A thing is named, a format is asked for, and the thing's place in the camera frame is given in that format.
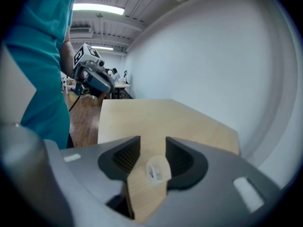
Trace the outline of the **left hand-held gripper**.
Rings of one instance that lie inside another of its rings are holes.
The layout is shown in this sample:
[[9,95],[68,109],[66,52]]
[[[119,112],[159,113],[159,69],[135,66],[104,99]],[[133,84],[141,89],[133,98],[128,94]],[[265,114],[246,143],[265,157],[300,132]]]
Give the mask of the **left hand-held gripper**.
[[74,56],[73,79],[76,81],[74,93],[78,96],[90,94],[100,98],[105,94],[111,94],[115,90],[113,79],[102,71],[101,56],[87,44],[83,44]]

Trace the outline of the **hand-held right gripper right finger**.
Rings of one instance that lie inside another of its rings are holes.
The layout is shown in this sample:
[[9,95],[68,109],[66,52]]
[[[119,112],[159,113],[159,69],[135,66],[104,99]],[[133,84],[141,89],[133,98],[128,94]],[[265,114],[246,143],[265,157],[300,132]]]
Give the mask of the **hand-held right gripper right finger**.
[[172,178],[149,227],[251,227],[276,203],[280,189],[229,151],[166,138]]

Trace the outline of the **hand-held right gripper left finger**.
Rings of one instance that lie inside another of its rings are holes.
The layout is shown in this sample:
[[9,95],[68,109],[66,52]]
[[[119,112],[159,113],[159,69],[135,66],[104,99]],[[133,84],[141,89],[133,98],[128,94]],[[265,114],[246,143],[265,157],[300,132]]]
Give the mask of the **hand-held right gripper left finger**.
[[45,147],[74,227],[138,226],[115,208],[126,198],[126,180],[140,156],[139,136],[63,150],[45,140]]

